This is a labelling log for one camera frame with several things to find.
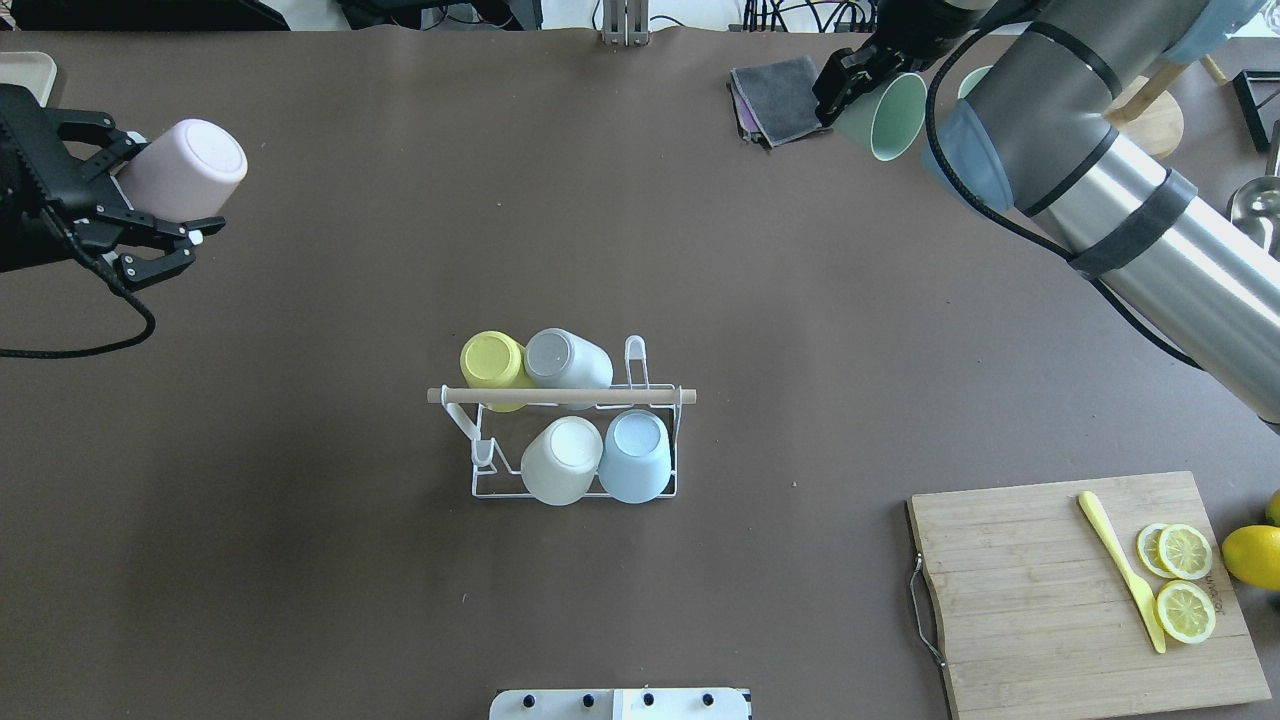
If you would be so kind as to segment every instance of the folded cloth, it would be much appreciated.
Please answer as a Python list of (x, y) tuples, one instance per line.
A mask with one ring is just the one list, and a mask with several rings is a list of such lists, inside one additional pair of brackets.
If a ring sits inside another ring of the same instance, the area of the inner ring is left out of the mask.
[(763, 142), (764, 136), (760, 135), (760, 126), (755, 124), (755, 117), (746, 109), (746, 100), (742, 100), (742, 96), (737, 94), (732, 82), (728, 83), (728, 94), (733, 96), (733, 114), (737, 115), (739, 135), (748, 142)]
[(813, 95), (813, 83), (818, 79), (818, 68), (813, 58), (733, 68), (728, 74), (769, 146), (777, 147), (822, 129), (814, 114), (818, 99)]

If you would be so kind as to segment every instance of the black band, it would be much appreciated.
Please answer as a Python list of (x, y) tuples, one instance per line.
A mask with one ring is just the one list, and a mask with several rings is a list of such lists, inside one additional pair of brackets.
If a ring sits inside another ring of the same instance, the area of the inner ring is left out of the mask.
[(1071, 186), (1074, 186), (1078, 179), (1083, 178), (1084, 173), (1089, 172), (1093, 169), (1093, 165), (1098, 164), (1098, 160), (1107, 154), (1107, 150), (1111, 150), (1111, 145), (1117, 137), (1120, 137), (1120, 131), (1107, 126), (1107, 135), (1102, 137), (1102, 142), (1094, 146), (1093, 150), (1085, 155), (1084, 160), (1080, 160), (1080, 164), (1076, 165), (1074, 170), (1068, 173), (1065, 178), (1062, 178), (1062, 182), (1055, 184), (1053, 190), (1048, 191), (1044, 197), (1037, 200), (1036, 204), (1024, 210), (1023, 214), (1028, 218), (1034, 218), (1046, 208), (1056, 202), (1059, 197), (1062, 197), (1062, 193), (1071, 190)]
[(1053, 42), (1057, 42), (1062, 47), (1070, 50), (1073, 55), (1079, 58), (1082, 63), (1084, 63), (1085, 65), (1089, 67), (1091, 70), (1093, 70), (1093, 74), (1098, 76), (1098, 79), (1107, 83), (1107, 90), (1111, 91), (1112, 100), (1120, 97), (1120, 94), (1124, 92), (1124, 85), (1120, 83), (1120, 76), (1117, 76), (1116, 72), (1111, 69), (1111, 65), (1108, 65), (1107, 61), (1102, 59), (1102, 56), (1094, 53), (1093, 49), (1085, 45), (1084, 42), (1080, 42), (1080, 40), (1074, 35), (1070, 35), (1056, 26), (1051, 26), (1043, 22), (1032, 23), (1030, 26), (1027, 27), (1027, 32), (1034, 32), (1036, 35), (1042, 35), (1052, 40)]
[(1087, 281), (1124, 268), (1169, 232), (1194, 199), (1196, 186), (1169, 170), (1165, 182), (1160, 183), (1151, 197), (1097, 245), (1076, 255), (1070, 263), (1071, 268)]

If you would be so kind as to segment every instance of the yellow cup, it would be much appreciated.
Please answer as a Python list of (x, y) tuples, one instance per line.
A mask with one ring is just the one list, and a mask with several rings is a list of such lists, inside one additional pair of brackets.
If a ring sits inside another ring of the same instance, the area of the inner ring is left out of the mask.
[[(462, 346), (462, 377), (476, 388), (538, 387), (525, 373), (525, 347), (506, 333), (476, 333)], [(485, 404), (494, 413), (520, 410), (524, 404)]]

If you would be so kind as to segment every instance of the lemon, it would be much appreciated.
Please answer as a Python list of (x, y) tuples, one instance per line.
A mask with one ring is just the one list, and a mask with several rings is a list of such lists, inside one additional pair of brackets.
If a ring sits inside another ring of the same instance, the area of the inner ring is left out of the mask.
[(1160, 530), (1164, 530), (1169, 525), (1164, 523), (1152, 523), (1138, 533), (1138, 560), (1142, 560), (1143, 566), (1156, 575), (1172, 579), (1174, 574), (1161, 565), (1160, 552), (1156, 548), (1160, 541)]
[(1280, 527), (1280, 489), (1271, 496), (1271, 502), (1267, 503), (1267, 523)]
[(1213, 568), (1213, 548), (1196, 528), (1172, 524), (1160, 530), (1156, 553), (1175, 578), (1198, 580)]
[(1202, 643), (1213, 634), (1217, 615), (1204, 591), (1187, 580), (1165, 583), (1156, 596), (1156, 616), (1175, 641)]
[(1242, 583), (1280, 591), (1280, 528), (1247, 525), (1226, 536), (1222, 562)]

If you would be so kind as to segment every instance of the dish rack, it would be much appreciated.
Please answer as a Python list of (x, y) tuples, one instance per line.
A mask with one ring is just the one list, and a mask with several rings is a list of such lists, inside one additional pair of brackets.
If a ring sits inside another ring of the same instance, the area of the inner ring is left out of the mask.
[[(590, 404), (591, 407), (588, 410), (568, 413), (591, 414), (594, 418), (588, 419), (594, 420), (594, 424), (599, 425), (602, 421), (607, 424), (608, 419), (625, 410), (646, 407), (667, 424), (667, 437), (671, 442), (671, 480), (658, 493), (658, 497), (675, 497), (680, 478), (677, 442), (680, 437), (680, 419), (684, 406), (694, 405), (698, 401), (698, 391), (669, 383), (650, 382), (649, 356), (645, 350), (644, 338), (640, 336), (631, 336), (626, 340), (622, 356), (627, 382), (612, 384), (608, 388), (452, 388), (440, 386), (428, 389), (426, 401), (443, 405), (444, 411), (471, 443), (471, 496), (477, 500), (534, 500), (531, 493), (524, 491), (520, 469), (512, 465), (507, 452), (503, 451), (502, 445), (498, 442), (498, 433), (493, 429), (493, 425), (499, 424), (506, 418), (520, 416), (524, 409), (513, 413), (494, 413), (486, 410), (485, 404), (524, 404), (531, 407), (548, 409)], [(639, 366), (639, 382), (632, 375), (632, 366)], [(463, 409), (463, 405), (475, 405), (474, 420), (471, 414)], [(500, 480), (506, 480), (507, 486), (517, 484), (521, 492), (502, 489), (503, 483)], [(596, 477), (591, 482), (591, 489), (584, 497), (611, 496), (600, 487), (599, 477)]]

